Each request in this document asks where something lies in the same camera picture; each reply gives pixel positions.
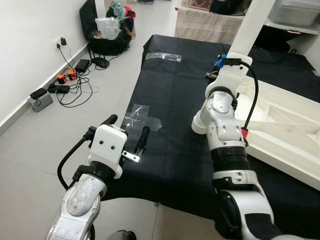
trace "black bellows joint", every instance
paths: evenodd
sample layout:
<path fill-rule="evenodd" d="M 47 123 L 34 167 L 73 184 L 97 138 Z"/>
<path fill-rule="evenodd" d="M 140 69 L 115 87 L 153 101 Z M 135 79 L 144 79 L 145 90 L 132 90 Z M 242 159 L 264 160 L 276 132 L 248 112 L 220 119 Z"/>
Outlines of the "black bellows joint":
<path fill-rule="evenodd" d="M 229 170 L 252 170 L 247 153 L 241 146 L 219 147 L 211 151 L 215 172 Z"/>

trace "white container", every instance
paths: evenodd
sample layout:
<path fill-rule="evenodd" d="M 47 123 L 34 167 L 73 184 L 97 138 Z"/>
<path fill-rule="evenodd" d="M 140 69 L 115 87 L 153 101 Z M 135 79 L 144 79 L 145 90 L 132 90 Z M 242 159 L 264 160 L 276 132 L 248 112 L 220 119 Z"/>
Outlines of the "white container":
<path fill-rule="evenodd" d="M 320 0 L 276 0 L 268 18 L 276 24 L 309 27 L 320 13 Z"/>

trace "table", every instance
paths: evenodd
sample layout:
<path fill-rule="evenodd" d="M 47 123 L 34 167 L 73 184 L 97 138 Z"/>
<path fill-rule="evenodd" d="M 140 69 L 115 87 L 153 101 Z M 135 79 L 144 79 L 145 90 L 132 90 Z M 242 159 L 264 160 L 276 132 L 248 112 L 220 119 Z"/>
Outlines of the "table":
<path fill-rule="evenodd" d="M 150 132 L 147 150 L 138 164 L 125 162 L 122 177 L 108 188 L 107 199 L 140 198 L 215 219 L 213 163 L 206 137 L 193 133 L 191 122 L 204 101 L 206 72 L 216 56 L 227 53 L 229 47 L 160 35 L 150 38 L 144 46 L 141 72 L 127 112 L 134 104 L 149 106 L 148 116 L 160 119 L 162 127 Z M 145 59 L 147 53 L 180 55 L 181 62 Z M 257 48 L 250 56 L 261 81 L 319 102 L 319 78 L 305 57 Z M 133 151 L 136 143 L 129 139 L 126 150 Z M 279 229 L 320 239 L 319 191 L 254 157 L 248 159 Z"/>

